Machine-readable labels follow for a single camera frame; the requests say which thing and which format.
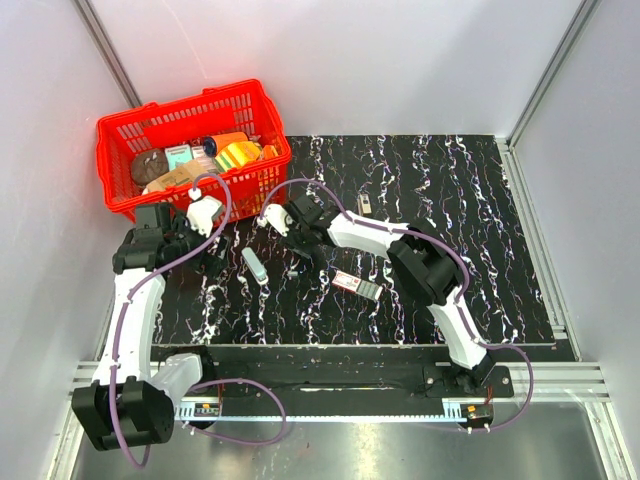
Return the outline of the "staple box with tray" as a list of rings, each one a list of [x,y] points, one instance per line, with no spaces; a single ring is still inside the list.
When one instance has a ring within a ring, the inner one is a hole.
[[[336,272],[332,280],[332,284],[348,292],[373,301],[378,301],[382,292],[382,287],[380,285],[362,280],[359,277],[342,271]]]

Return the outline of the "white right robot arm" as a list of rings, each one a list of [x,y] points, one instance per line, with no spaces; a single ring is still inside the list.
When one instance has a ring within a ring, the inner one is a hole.
[[[363,251],[391,263],[406,293],[425,305],[448,347],[448,388],[476,396],[491,382],[495,362],[472,321],[464,292],[470,278],[453,250],[417,225],[361,217],[338,207],[323,208],[302,195],[269,209],[268,220],[285,245],[311,257],[318,245]]]

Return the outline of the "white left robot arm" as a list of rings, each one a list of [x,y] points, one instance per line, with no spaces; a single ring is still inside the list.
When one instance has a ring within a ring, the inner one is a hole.
[[[205,276],[225,268],[228,239],[207,250],[223,210],[211,196],[185,211],[170,203],[136,208],[112,258],[115,301],[103,355],[90,384],[72,393],[72,410],[96,450],[167,442],[188,390],[214,389],[217,373],[204,347],[180,348],[153,372],[151,341],[171,268],[185,264]]]

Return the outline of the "dark stapler magazine part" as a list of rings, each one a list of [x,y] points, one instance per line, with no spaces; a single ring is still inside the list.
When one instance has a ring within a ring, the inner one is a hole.
[[[367,194],[358,196],[358,208],[361,216],[368,216],[372,213],[371,202]]]

